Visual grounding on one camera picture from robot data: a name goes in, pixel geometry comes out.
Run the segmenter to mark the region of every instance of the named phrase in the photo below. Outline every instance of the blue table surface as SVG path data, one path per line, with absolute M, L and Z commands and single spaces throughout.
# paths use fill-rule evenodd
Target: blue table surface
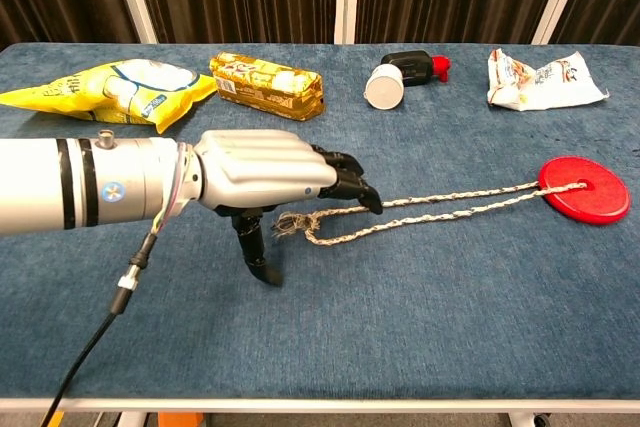
M 611 97 L 590 106 L 514 112 L 489 106 L 487 59 L 499 46 L 22 44 L 0 54 L 0 91 L 100 63 L 149 58 L 208 73 L 221 50 L 314 70 L 326 112 L 295 122 L 221 100 L 164 135 L 279 128 L 359 159 L 384 199 L 534 181 L 547 160 L 589 157 L 640 194 L 638 48 L 505 45 L 538 68 L 580 51 Z M 449 83 L 408 88 L 391 111 L 364 85 L 386 53 L 451 58 Z M 0 107 L 0 137 L 154 136 Z M 9 173 L 3 172 L 3 178 Z M 389 209 L 325 221 L 331 236 L 394 218 L 498 199 Z M 80 370 L 71 397 L 491 399 L 640 398 L 640 209 L 596 227 L 535 199 L 470 219 L 404 227 L 319 247 L 274 239 L 277 289 L 244 266 L 228 219 L 195 204 L 163 231 L 127 312 Z M 46 397 L 102 321 L 149 222 L 0 239 L 0 397 Z

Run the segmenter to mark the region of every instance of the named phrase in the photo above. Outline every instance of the robotic arm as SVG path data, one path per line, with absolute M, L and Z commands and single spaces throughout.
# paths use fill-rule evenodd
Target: robotic arm
M 115 139 L 111 131 L 97 139 L 0 139 L 0 172 L 0 235 L 151 219 L 167 202 L 175 216 L 197 200 L 231 217 L 249 270 L 271 285 L 282 275 L 264 258 L 264 212 L 314 197 L 357 199 L 382 212 L 352 156 L 280 130 L 207 131 L 195 146 Z

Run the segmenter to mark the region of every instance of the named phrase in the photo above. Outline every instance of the red disc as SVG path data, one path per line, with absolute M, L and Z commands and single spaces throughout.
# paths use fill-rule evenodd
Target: red disc
M 558 211 L 588 224 L 611 224 L 631 208 L 631 194 L 616 174 L 582 157 L 558 157 L 540 170 L 541 189 L 584 182 L 586 189 L 547 194 L 545 199 Z

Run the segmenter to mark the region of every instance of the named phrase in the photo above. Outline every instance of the white plastic bag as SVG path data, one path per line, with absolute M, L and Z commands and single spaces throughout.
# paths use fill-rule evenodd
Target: white plastic bag
M 603 100 L 579 52 L 533 70 L 502 49 L 489 56 L 490 104 L 512 110 L 546 110 L 585 105 Z

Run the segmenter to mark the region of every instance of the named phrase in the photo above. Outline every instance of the twisted rope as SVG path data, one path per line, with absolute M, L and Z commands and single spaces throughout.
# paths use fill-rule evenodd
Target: twisted rope
M 437 194 L 427 197 L 408 197 L 406 199 L 390 200 L 382 203 L 384 208 L 389 207 L 403 207 L 411 204 L 431 204 L 436 202 L 443 202 L 447 200 L 460 200 L 469 199 L 473 197 L 488 197 L 492 195 L 501 195 L 512 192 L 519 192 L 521 190 L 533 189 L 539 187 L 538 182 L 529 182 L 527 184 L 515 185 L 513 187 L 503 187 L 500 189 L 490 190 L 476 190 L 473 192 L 453 192 L 451 194 Z M 368 212 L 365 207 L 347 207 L 343 209 L 326 209 L 312 212 L 310 214 L 299 214 L 296 212 L 284 212 L 278 217 L 277 222 L 273 226 L 273 230 L 276 231 L 276 236 L 281 237 L 284 235 L 295 234 L 298 230 L 303 230 L 304 235 L 309 242 L 316 245 L 335 245 L 344 242 L 351 242 L 360 237 L 373 234 L 375 232 L 382 232 L 384 230 L 394 229 L 396 227 L 402 227 L 403 225 L 420 224 L 424 222 L 438 222 L 442 220 L 456 220 L 463 217 L 471 217 L 474 214 L 482 212 L 488 212 L 490 210 L 499 209 L 502 207 L 508 207 L 523 200 L 530 200 L 536 197 L 541 197 L 548 194 L 557 194 L 561 192 L 567 192 L 569 190 L 584 189 L 587 184 L 574 182 L 571 184 L 563 185 L 560 187 L 551 187 L 543 190 L 536 190 L 529 194 L 520 195 L 518 197 L 512 197 L 502 202 L 495 202 L 493 204 L 482 205 L 478 207 L 471 207 L 467 210 L 456 210 L 448 214 L 425 214 L 420 217 L 405 217 L 403 219 L 396 219 L 386 224 L 378 224 L 372 227 L 358 230 L 352 234 L 341 235 L 339 237 L 333 237 L 328 239 L 319 239 L 316 237 L 315 232 L 320 229 L 320 219 L 323 217 L 330 217 L 333 215 L 349 215 L 357 214 L 360 212 Z

